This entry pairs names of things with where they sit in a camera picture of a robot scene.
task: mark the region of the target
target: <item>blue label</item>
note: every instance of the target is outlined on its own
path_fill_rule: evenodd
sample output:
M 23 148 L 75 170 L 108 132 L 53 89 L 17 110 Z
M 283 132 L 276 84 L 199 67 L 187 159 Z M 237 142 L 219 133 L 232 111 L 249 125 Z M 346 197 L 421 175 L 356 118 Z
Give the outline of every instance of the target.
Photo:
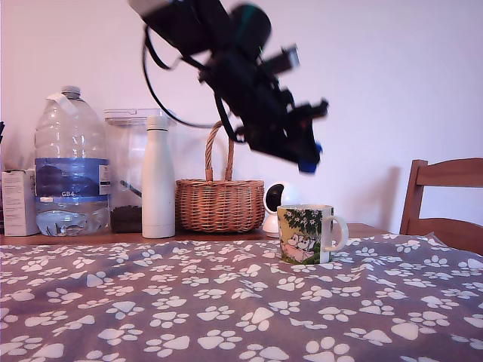
M 36 158 L 37 199 L 40 202 L 107 201 L 108 164 L 102 158 Z

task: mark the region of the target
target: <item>wicker basket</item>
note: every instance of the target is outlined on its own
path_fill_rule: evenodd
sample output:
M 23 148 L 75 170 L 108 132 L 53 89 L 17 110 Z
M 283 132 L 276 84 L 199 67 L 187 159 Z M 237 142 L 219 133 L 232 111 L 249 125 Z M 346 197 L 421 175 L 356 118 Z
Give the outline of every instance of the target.
M 197 232 L 247 232 L 263 222 L 263 181 L 232 181 L 233 141 L 229 141 L 225 180 L 213 181 L 211 150 L 217 122 L 206 142 L 206 180 L 180 179 L 176 182 L 178 226 Z

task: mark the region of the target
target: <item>white box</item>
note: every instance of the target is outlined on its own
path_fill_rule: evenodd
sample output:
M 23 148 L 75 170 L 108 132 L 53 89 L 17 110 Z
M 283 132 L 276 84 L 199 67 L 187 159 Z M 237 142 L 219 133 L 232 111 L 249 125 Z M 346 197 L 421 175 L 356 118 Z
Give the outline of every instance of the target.
M 28 236 L 39 232 L 35 220 L 35 171 L 2 172 L 5 236 Z

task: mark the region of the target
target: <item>wooden chair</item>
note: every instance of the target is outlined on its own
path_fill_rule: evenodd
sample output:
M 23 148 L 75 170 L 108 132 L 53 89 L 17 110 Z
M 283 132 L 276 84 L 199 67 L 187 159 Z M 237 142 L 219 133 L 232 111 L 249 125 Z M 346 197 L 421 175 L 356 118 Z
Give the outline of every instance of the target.
M 483 158 L 431 165 L 413 160 L 400 231 L 402 235 L 434 232 L 449 247 L 483 255 L 483 226 L 453 219 L 420 219 L 424 186 L 483 187 Z

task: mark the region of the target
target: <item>large plastic water jug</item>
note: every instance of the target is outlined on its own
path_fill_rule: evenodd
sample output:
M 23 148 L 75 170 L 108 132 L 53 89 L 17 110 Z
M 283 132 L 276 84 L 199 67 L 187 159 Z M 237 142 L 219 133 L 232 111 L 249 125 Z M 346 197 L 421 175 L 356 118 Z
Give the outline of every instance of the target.
M 35 203 L 44 235 L 86 235 L 109 223 L 104 128 L 80 96 L 73 86 L 49 96 L 37 124 Z

